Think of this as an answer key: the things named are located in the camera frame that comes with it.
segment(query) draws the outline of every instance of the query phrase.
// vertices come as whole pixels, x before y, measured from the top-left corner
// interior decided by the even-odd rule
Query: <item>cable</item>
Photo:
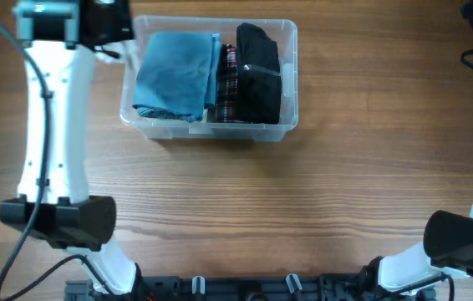
[[[106,54],[106,55],[110,56],[112,59],[120,59],[121,58],[121,55],[118,54],[117,52],[112,51],[112,50],[107,50],[107,49],[103,48],[103,46],[100,46],[100,47],[101,47],[101,50],[95,50],[95,52],[101,52],[102,54]]]
[[[448,284],[449,284],[449,288],[450,288],[448,300],[449,301],[454,301],[454,297],[455,297],[454,279],[450,275],[447,275],[447,274],[444,274],[444,273],[441,274],[440,276],[437,276],[437,277],[432,278],[430,280],[426,280],[422,283],[419,283],[419,284],[416,284],[416,285],[408,285],[407,288],[403,288],[403,289],[398,290],[396,292],[385,294],[383,297],[381,297],[377,300],[374,300],[374,301],[380,301],[380,300],[383,300],[385,298],[391,298],[391,297],[400,297],[400,296],[402,296],[402,293],[409,292],[409,291],[412,291],[412,290],[415,290],[415,289],[418,289],[418,288],[427,287],[431,284],[435,284],[435,283],[438,283],[439,281],[445,281],[445,280],[448,280]]]
[[[4,280],[6,279],[8,275],[8,271],[13,265],[13,262],[16,260],[16,257],[19,254],[19,251],[21,251],[21,247],[27,240],[28,234],[34,227],[34,224],[36,223],[36,218],[38,216],[40,204],[42,203],[43,200],[43,194],[45,193],[45,180],[47,179],[47,158],[48,158],[48,147],[49,147],[49,136],[50,136],[50,120],[51,120],[51,113],[49,109],[49,101],[53,98],[52,93],[49,91],[49,88],[47,86],[47,82],[45,81],[45,78],[43,77],[42,71],[39,69],[39,67],[36,65],[36,62],[34,59],[30,56],[30,54],[27,53],[25,48],[12,36],[12,34],[5,29],[5,27],[0,24],[0,34],[10,42],[10,44],[20,53],[23,55],[25,60],[28,61],[28,63],[31,65],[31,67],[34,70],[34,73],[38,77],[38,81],[42,87],[42,98],[43,98],[43,110],[44,110],[44,125],[43,125],[43,149],[42,149],[42,161],[40,164],[40,171],[39,171],[39,179],[38,179],[38,194],[36,196],[36,202],[34,203],[34,209],[32,214],[30,215],[30,218],[28,219],[27,226],[23,230],[23,233],[21,234],[21,237],[19,237],[18,242],[16,243],[15,247],[12,250],[12,253],[10,254],[10,257],[4,264],[3,270],[0,273],[0,294],[1,294],[1,288],[3,287]]]
[[[34,227],[34,224],[36,223],[36,219],[38,217],[38,212],[40,205],[43,200],[43,194],[45,193],[45,187],[46,187],[46,179],[47,179],[47,164],[48,164],[48,148],[49,148],[49,136],[50,136],[50,120],[51,120],[51,112],[50,112],[50,100],[53,98],[53,93],[49,90],[47,86],[47,82],[45,81],[45,78],[43,77],[43,73],[34,61],[34,59],[28,54],[28,52],[25,50],[25,48],[20,44],[17,39],[15,39],[12,34],[2,25],[0,24],[0,34],[10,42],[10,44],[20,53],[23,55],[24,59],[27,60],[27,62],[30,64],[30,66],[33,68],[34,73],[36,74],[36,77],[38,78],[39,84],[42,88],[41,92],[41,97],[43,99],[43,110],[44,110],[44,117],[43,117],[43,147],[42,147],[42,161],[40,164],[40,171],[39,171],[39,178],[38,178],[38,194],[36,196],[36,202],[34,203],[34,209],[32,214],[30,215],[30,218],[28,219],[27,226],[24,228],[23,233],[21,234],[21,237],[19,237],[18,242],[16,242],[15,247],[12,250],[12,254],[10,254],[10,257],[4,264],[3,270],[0,273],[0,295],[1,295],[1,288],[3,287],[4,280],[6,279],[8,275],[8,271],[13,265],[13,262],[15,261],[16,257],[19,254],[19,251],[21,251],[21,247],[27,240],[28,234]],[[47,272],[45,272],[42,276],[40,276],[38,279],[36,279],[34,282],[30,283],[26,288],[20,290],[19,292],[15,293],[14,295],[7,297],[5,299],[1,299],[0,301],[12,301],[16,298],[19,298],[26,294],[28,291],[36,287],[38,284],[40,284],[45,278],[47,278],[50,274],[52,274],[54,271],[56,271],[58,268],[63,266],[65,263],[73,260],[73,259],[79,259],[81,260],[86,266],[88,267],[89,271],[94,275],[95,279],[103,285],[104,289],[108,292],[109,295],[114,297],[114,293],[109,289],[108,285],[106,284],[105,281],[97,274],[97,272],[94,270],[92,265],[89,263],[89,261],[86,259],[86,257],[82,255],[72,255],[69,256],[57,264],[55,264],[52,268],[50,268]]]
[[[86,265],[86,267],[88,267],[89,271],[94,275],[95,279],[97,279],[97,281],[99,281],[99,283],[101,283],[101,285],[103,285],[103,288],[109,292],[109,294],[112,296],[112,297],[115,297],[114,296],[114,293],[110,290],[109,286],[106,284],[105,281],[103,281],[103,279],[97,274],[97,272],[95,272],[95,269],[94,267],[92,266],[92,264],[88,261],[88,259],[86,259],[85,256],[83,255],[71,255],[71,256],[68,256],[62,260],[60,260],[58,263],[56,263],[55,265],[53,265],[52,268],[50,268],[49,270],[47,270],[47,272],[45,272],[42,276],[40,276],[38,279],[34,280],[32,283],[30,283],[26,288],[20,290],[19,292],[13,294],[11,297],[8,297],[8,298],[5,298],[4,300],[5,301],[10,301],[10,300],[14,300],[16,298],[19,298],[21,296],[23,296],[24,294],[26,294],[28,291],[30,291],[31,289],[35,288],[36,286],[38,286],[38,284],[40,284],[43,280],[45,280],[45,278],[49,277],[49,275],[51,275],[52,273],[54,273],[54,271],[56,271],[58,268],[62,267],[65,263],[67,262],[70,262],[74,259],[78,259],[80,261],[82,261],[83,264]]]

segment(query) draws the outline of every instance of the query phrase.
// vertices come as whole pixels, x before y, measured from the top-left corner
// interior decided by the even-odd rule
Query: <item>plastic storage box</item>
[[[257,141],[280,141],[288,130],[298,123],[298,29],[290,20],[187,18],[164,16],[139,16],[133,27],[141,62],[146,44],[152,33],[160,30],[208,31],[221,34],[222,43],[237,45],[237,26],[247,22],[255,24],[277,42],[282,74],[282,98],[279,124],[188,123],[180,120],[153,120],[139,117],[132,108],[138,69],[125,66],[125,78],[120,116],[128,126],[133,126],[150,139],[172,138],[238,138]]]

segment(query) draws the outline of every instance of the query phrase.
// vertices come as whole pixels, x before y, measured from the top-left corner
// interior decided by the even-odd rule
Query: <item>blue fabric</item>
[[[212,35],[212,42],[214,42],[214,46],[212,47],[211,73],[209,74],[209,82],[206,86],[205,109],[212,108],[216,103],[216,72],[218,71],[221,53],[219,33]]]
[[[133,108],[138,115],[201,121],[204,108],[215,103],[219,35],[217,43],[211,33],[152,34],[136,78]]]

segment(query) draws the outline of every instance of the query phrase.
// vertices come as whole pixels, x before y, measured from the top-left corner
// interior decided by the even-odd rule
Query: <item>wood grain surface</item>
[[[0,18],[13,28],[12,1]],[[299,34],[299,124],[282,143],[146,140],[119,118],[123,67],[98,64],[86,142],[91,192],[117,201],[116,236],[144,275],[351,273],[473,202],[473,33],[460,1],[134,1],[135,15],[287,18]],[[0,201],[26,141],[23,62],[0,37]],[[0,269],[18,233],[0,224]],[[29,241],[4,286],[64,256]],[[26,300],[61,300],[74,264]],[[447,299],[447,287],[440,300]],[[473,300],[473,279],[457,300]]]

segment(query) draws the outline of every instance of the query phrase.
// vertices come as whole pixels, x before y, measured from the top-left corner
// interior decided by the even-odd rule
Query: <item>red plaid fabric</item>
[[[216,73],[215,122],[246,123],[236,120],[237,49],[231,44],[221,46],[220,64]]]

